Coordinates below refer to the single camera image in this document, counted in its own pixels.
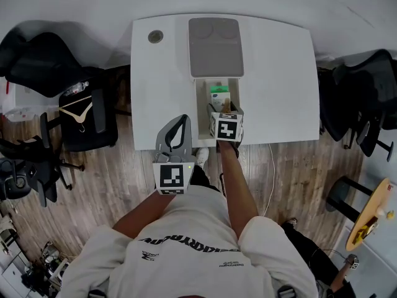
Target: white desk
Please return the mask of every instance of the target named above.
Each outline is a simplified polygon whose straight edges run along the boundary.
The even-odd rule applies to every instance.
[[[318,80],[309,31],[255,17],[179,14],[133,22],[135,149],[153,150],[160,129],[182,114],[192,121],[193,147],[215,146],[214,139],[199,138],[198,99],[188,50],[188,22],[194,17],[228,17],[239,22],[244,59],[244,76],[239,80],[244,145],[318,139]],[[148,41],[153,30],[164,34],[159,43]]]

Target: yellow object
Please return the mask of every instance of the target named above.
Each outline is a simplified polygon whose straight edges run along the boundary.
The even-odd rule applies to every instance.
[[[386,218],[387,218],[388,220],[393,220],[394,217],[395,217],[395,212],[394,212],[394,211],[389,211],[389,212],[387,212]]]

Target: white cable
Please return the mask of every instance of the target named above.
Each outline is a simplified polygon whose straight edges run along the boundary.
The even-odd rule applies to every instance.
[[[270,200],[272,199],[273,190],[274,190],[274,179],[275,179],[275,166],[274,166],[274,159],[273,159],[273,151],[272,151],[272,147],[270,146],[269,143],[268,143],[268,145],[269,145],[269,149],[270,149],[270,154],[272,155],[272,163],[273,163],[273,183],[272,183],[272,192],[270,193],[269,201],[268,201],[268,203],[267,203],[266,210],[265,210],[265,212],[263,213],[263,216],[266,215],[267,209],[269,208]]]

